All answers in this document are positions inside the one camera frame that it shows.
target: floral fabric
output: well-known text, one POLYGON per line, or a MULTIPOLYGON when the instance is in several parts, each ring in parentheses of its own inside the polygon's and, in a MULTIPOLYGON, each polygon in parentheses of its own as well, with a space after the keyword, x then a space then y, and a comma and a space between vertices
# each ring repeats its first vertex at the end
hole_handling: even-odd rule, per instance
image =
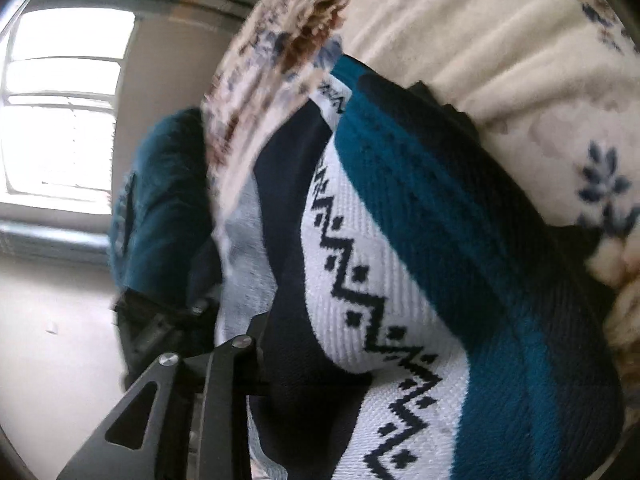
POLYGON ((605 0, 261 0, 202 102, 212 206, 348 54, 466 112, 548 224, 640 217, 640 52, 605 0))

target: bolt head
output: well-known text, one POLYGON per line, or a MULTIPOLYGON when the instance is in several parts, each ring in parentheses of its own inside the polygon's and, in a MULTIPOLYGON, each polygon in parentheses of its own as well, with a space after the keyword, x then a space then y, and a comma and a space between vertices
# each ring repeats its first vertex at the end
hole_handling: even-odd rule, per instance
POLYGON ((178 364, 179 360, 180 358, 178 357, 178 354, 175 352, 167 352, 166 354, 162 354, 158 358, 158 362, 162 366, 175 366, 178 364))
POLYGON ((196 316, 199 316, 200 314, 202 314, 205 309, 208 307, 209 305, 207 304, 207 300, 198 300, 192 307, 191 307, 191 312, 193 312, 196 316))
POLYGON ((249 348, 254 343, 250 335, 238 335, 231 341, 231 346, 235 348, 249 348))

